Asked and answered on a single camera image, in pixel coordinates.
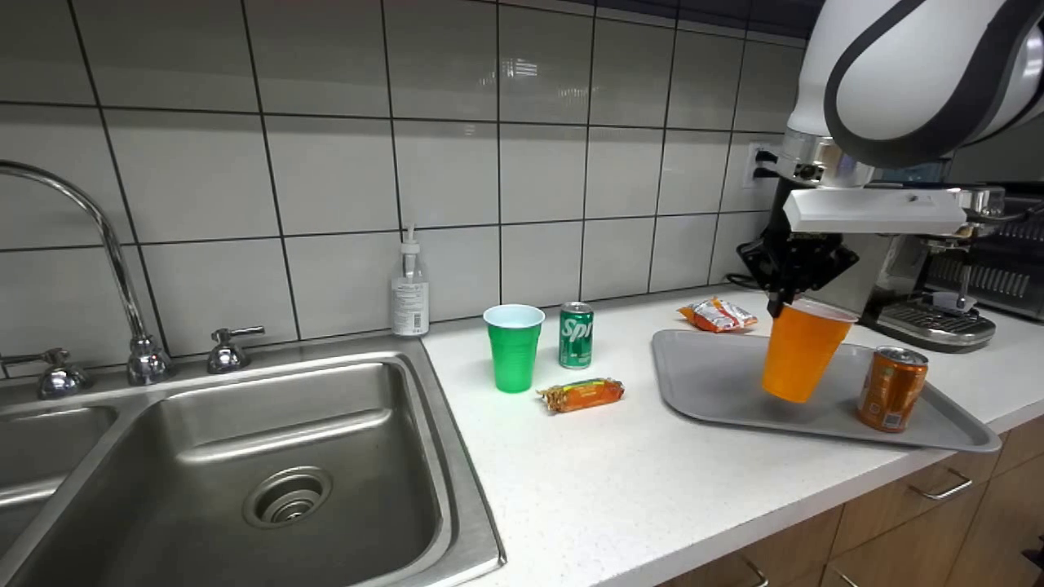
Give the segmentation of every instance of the white countertop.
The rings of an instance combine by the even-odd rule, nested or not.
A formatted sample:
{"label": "white countertop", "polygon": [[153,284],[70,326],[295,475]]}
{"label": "white countertop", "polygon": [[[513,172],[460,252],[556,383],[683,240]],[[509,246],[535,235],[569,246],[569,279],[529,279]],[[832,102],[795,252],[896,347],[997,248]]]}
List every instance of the white countertop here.
{"label": "white countertop", "polygon": [[[762,294],[721,298],[762,314]],[[649,340],[687,329],[674,321],[687,300],[697,294],[598,307],[592,365],[585,372],[556,369],[556,317],[547,317],[535,387],[591,375],[626,384],[619,403],[564,416],[547,416],[530,392],[492,387],[478,322],[425,340],[509,558],[478,585],[660,585],[945,457],[673,413],[660,400]],[[929,383],[1007,432],[1044,413],[1044,326],[987,317],[997,322],[992,347],[929,353]],[[890,340],[851,329],[848,344]]]}

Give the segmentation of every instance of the tray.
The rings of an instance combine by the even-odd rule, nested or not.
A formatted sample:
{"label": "tray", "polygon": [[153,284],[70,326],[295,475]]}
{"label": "tray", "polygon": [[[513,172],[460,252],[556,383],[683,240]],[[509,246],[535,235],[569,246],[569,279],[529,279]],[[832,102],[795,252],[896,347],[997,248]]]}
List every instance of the tray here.
{"label": "tray", "polygon": [[862,425],[855,416],[855,400],[871,365],[871,349],[865,347],[843,344],[818,383],[815,398],[801,408],[759,392],[762,353],[762,337],[655,333],[651,363],[660,396],[683,416],[724,427],[970,454],[994,454],[1001,446],[997,434],[929,383],[923,384],[904,434],[883,434]]}

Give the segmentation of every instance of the orange plastic cup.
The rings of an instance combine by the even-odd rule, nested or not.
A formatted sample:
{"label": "orange plastic cup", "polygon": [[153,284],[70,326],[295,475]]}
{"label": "orange plastic cup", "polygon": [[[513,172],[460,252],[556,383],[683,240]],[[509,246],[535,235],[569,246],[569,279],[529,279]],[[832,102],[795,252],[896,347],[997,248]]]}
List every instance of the orange plastic cup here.
{"label": "orange plastic cup", "polygon": [[779,400],[808,403],[851,322],[855,314],[813,300],[783,307],[762,354],[759,387]]}

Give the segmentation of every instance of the green cup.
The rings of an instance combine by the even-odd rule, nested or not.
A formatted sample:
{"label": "green cup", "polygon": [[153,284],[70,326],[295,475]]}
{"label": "green cup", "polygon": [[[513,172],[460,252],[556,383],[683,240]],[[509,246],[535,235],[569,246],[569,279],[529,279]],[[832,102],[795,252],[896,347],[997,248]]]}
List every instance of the green cup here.
{"label": "green cup", "polygon": [[535,347],[542,340],[545,314],[526,302],[503,302],[490,307],[482,321],[492,349],[494,387],[509,396],[530,387]]}

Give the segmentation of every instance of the sink basin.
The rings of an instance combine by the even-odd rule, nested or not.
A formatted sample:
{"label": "sink basin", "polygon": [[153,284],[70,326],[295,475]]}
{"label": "sink basin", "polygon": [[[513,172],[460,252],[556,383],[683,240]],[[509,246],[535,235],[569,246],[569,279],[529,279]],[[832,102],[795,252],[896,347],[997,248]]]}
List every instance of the sink basin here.
{"label": "sink basin", "polygon": [[0,558],[45,499],[110,427],[105,408],[58,408],[0,416]]}
{"label": "sink basin", "polygon": [[150,396],[12,585],[456,585],[503,558],[422,347]]}

